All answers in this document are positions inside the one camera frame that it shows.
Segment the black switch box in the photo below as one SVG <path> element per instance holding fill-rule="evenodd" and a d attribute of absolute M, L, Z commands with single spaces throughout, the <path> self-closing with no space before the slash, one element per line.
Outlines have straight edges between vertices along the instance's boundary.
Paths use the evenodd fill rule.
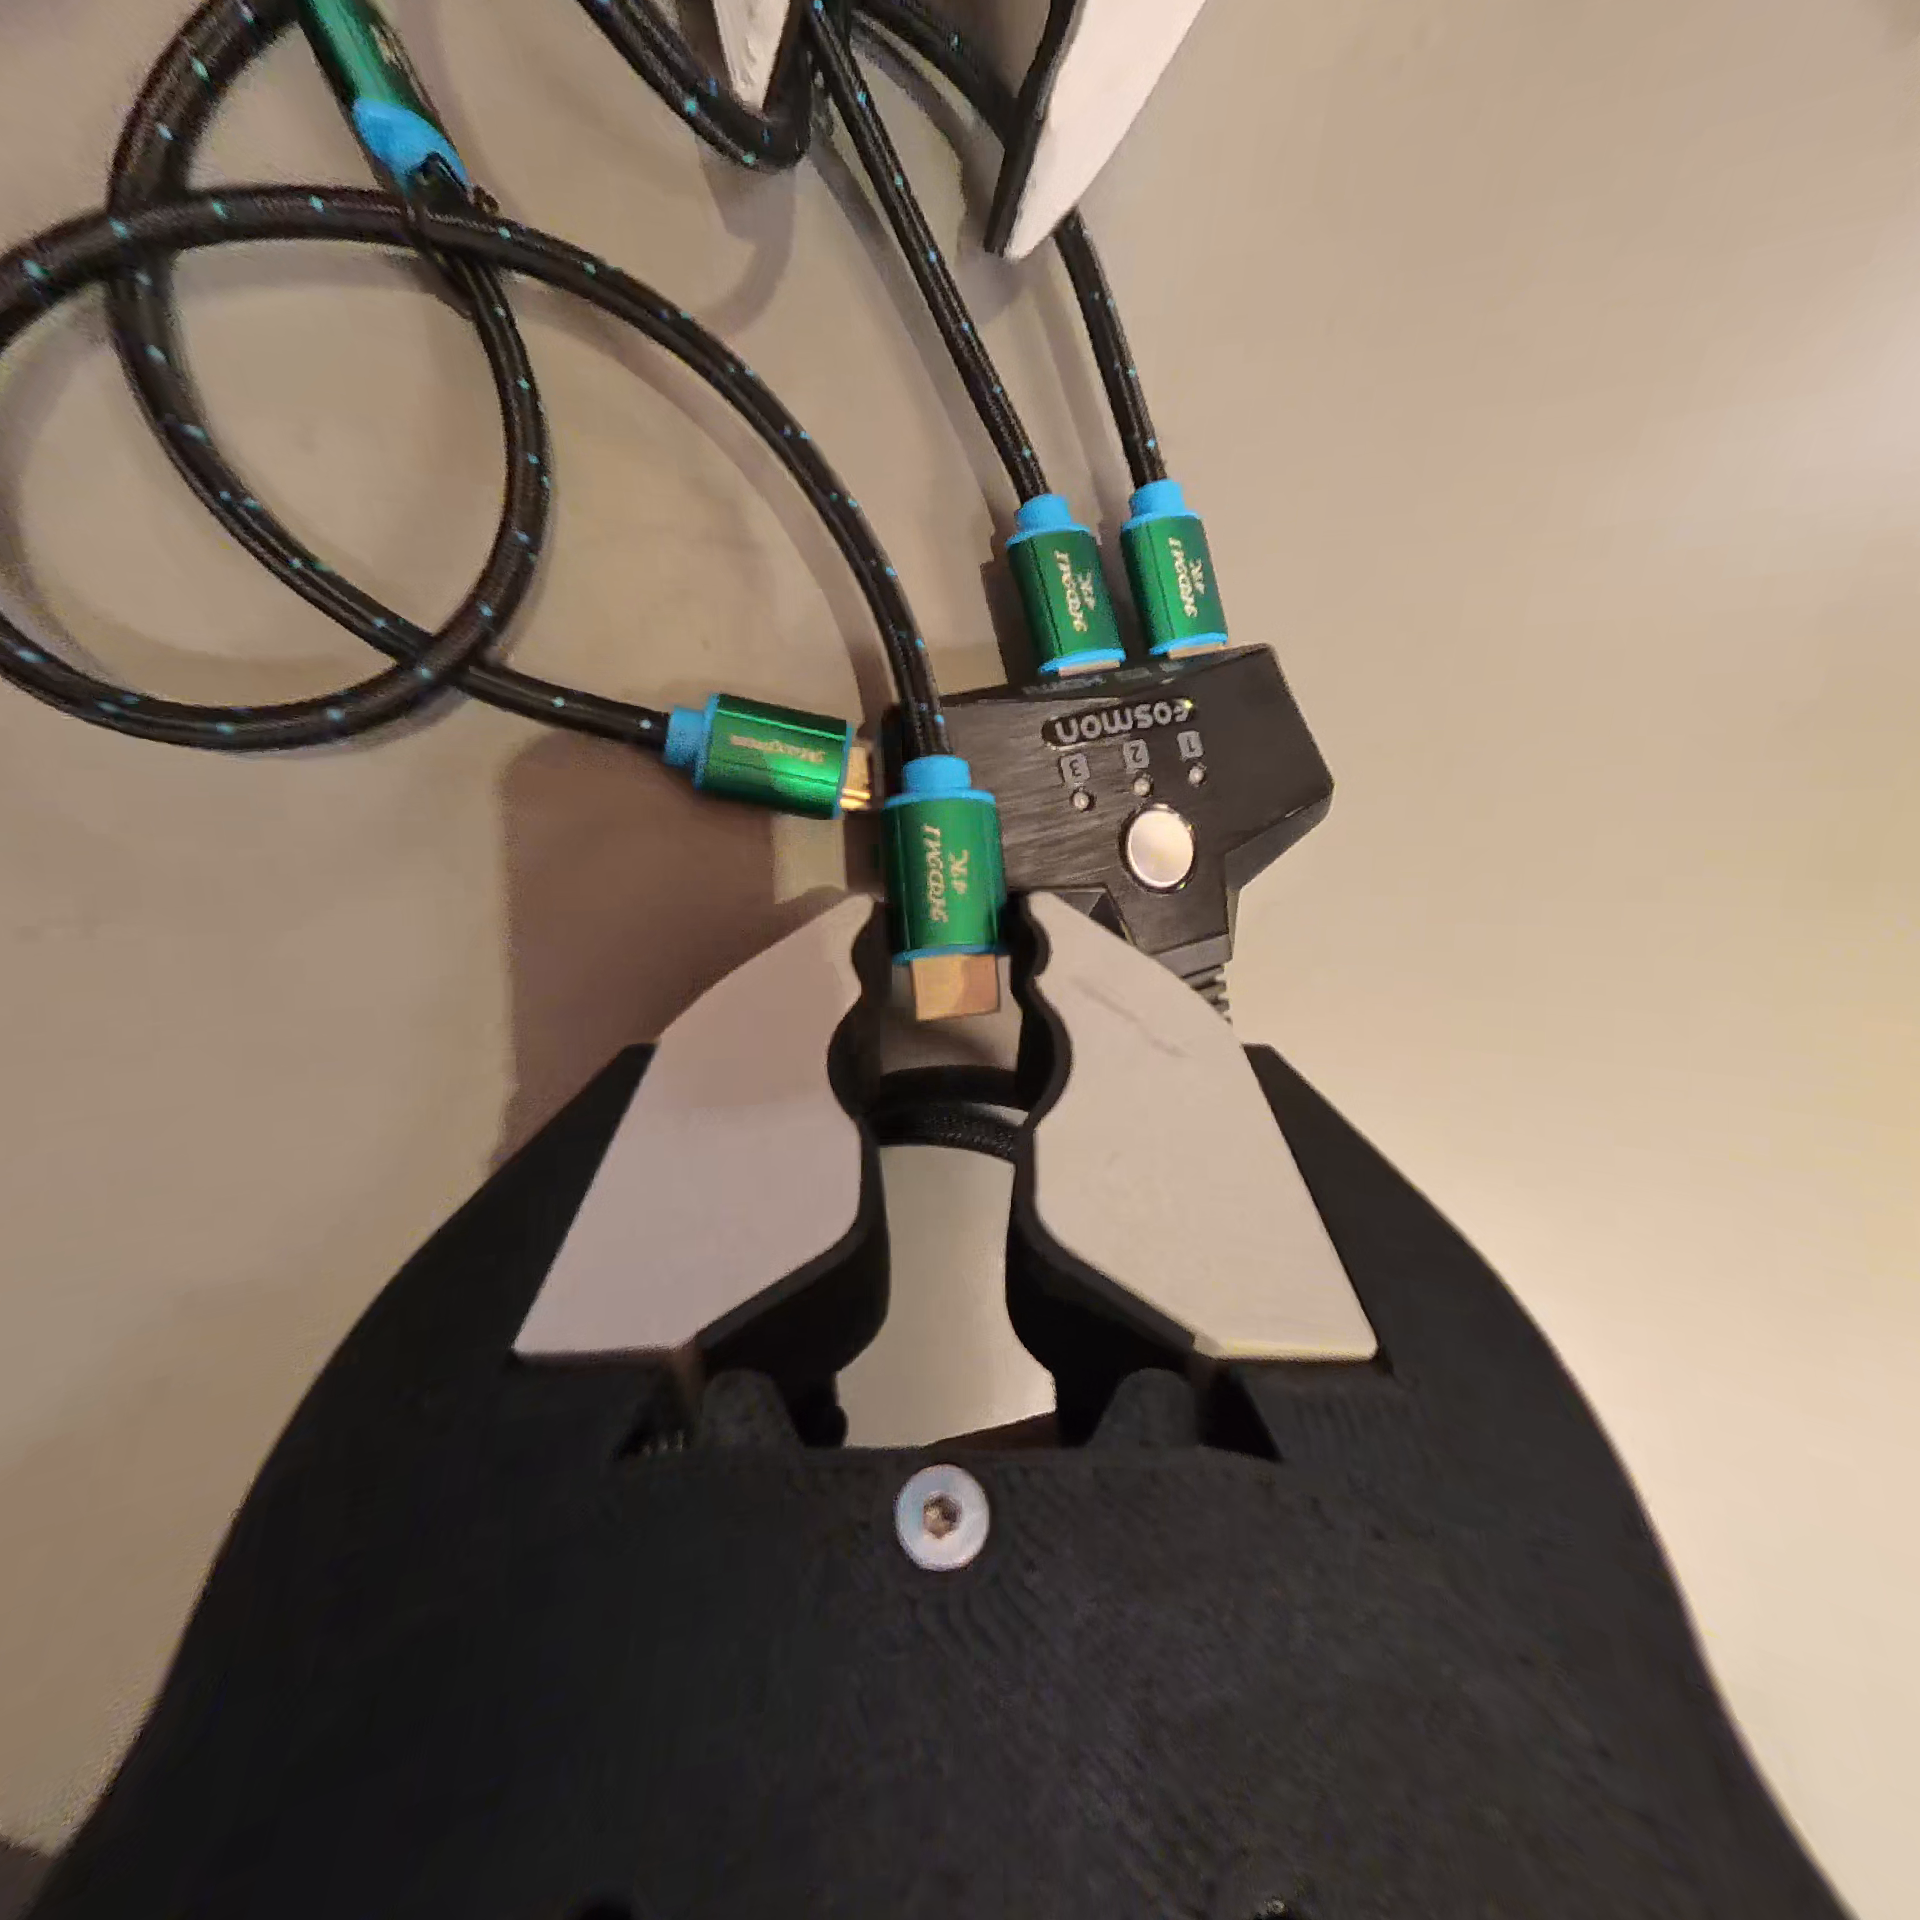
<path fill-rule="evenodd" d="M 960 692 L 946 753 L 996 797 L 1013 897 L 1060 897 L 1222 1019 L 1240 892 L 1334 791 L 1267 647 Z"/>

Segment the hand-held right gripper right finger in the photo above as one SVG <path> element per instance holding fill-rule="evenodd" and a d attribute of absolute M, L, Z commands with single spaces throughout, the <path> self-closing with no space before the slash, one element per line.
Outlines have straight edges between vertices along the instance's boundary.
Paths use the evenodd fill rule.
<path fill-rule="evenodd" d="M 1027 897 L 1010 1322 L 1067 1443 L 1166 1373 L 1198 1423 L 1259 1370 L 1364 1370 L 1377 1331 L 1234 1026 L 1061 897 Z"/>

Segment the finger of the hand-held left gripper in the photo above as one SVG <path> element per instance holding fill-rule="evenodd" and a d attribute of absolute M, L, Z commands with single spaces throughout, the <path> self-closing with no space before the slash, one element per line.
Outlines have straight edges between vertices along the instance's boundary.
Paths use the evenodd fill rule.
<path fill-rule="evenodd" d="M 753 116 L 804 113 L 814 55 L 804 21 L 814 3 L 707 3 L 720 44 L 720 102 Z"/>
<path fill-rule="evenodd" d="M 984 251 L 1029 258 L 1111 161 L 1204 3 L 1049 3 L 1000 132 Z"/>

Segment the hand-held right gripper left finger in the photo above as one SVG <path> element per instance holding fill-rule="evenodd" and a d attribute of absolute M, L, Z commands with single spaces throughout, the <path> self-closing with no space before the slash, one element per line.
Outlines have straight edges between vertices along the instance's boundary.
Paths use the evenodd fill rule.
<path fill-rule="evenodd" d="M 872 897 L 826 897 L 664 1030 L 516 1360 L 657 1365 L 685 1403 L 754 1373 L 804 1441 L 848 1435 L 838 1380 L 888 1313 L 881 936 Z"/>

